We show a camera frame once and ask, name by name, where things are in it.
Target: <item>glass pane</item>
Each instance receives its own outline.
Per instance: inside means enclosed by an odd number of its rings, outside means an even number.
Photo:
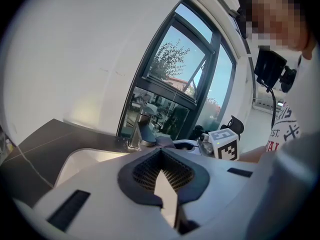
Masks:
[[[232,67],[229,56],[220,45],[219,57],[209,93],[196,122],[196,125],[202,126],[205,131],[218,130],[220,121],[217,118],[227,94]]]
[[[121,129],[123,137],[129,138],[132,134],[141,105],[151,108],[156,113],[149,123],[150,129],[156,137],[166,136],[172,140],[177,138],[189,109],[139,87],[134,88],[130,105],[124,118]]]
[[[180,4],[175,10],[177,14],[185,18],[192,26],[196,28],[200,32],[201,35],[211,43],[212,31],[208,26],[191,10],[185,7],[183,4]]]
[[[190,84],[187,88],[186,86],[204,57],[205,54],[198,46],[171,26],[152,60],[148,73],[195,98],[193,85]]]
[[[194,76],[193,78],[193,83],[196,87],[198,87],[198,84],[199,84],[199,80],[200,80],[200,77],[202,75],[202,72],[204,70],[204,66],[205,66],[205,63],[206,61],[204,61],[199,69],[199,71],[196,73],[196,75]]]

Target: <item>white cable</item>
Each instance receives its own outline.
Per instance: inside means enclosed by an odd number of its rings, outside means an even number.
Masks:
[[[162,124],[162,126],[161,126],[161,130],[164,128],[165,122],[166,122],[166,120],[167,120],[167,118],[168,118],[169,111],[170,111],[170,109],[171,109],[172,104],[174,103],[174,100],[175,100],[175,98],[176,98],[176,95],[177,95],[177,92],[175,92],[174,97],[173,97],[173,100],[172,100],[172,102],[171,102],[171,104],[170,104],[170,107],[169,107],[169,109],[168,109],[168,113],[166,113],[165,119],[164,119],[163,124]]]
[[[31,166],[31,168],[35,171],[35,173],[50,187],[50,188],[54,188],[54,186],[49,182],[47,181],[38,171],[37,169],[34,167],[34,165],[32,164],[32,162],[26,158],[25,154],[21,151],[20,147],[17,146],[18,150],[20,151],[20,154],[22,155],[22,157],[24,158],[24,160],[26,160],[29,165]]]

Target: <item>dark countertop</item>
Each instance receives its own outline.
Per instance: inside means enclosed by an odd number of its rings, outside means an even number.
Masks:
[[[27,137],[0,166],[1,183],[30,207],[56,183],[69,155],[79,149],[132,153],[126,139],[53,119]]]

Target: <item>person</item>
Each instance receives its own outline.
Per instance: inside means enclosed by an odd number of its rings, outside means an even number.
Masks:
[[[269,35],[277,46],[301,52],[293,86],[306,71],[318,70],[312,65],[319,59],[319,47],[315,35],[307,24],[303,7],[297,1],[247,0],[244,12],[246,22],[251,23],[255,32]],[[295,112],[284,102],[266,145],[241,154],[238,161],[257,163],[262,154],[278,150],[285,142],[299,138],[301,134],[303,132]]]

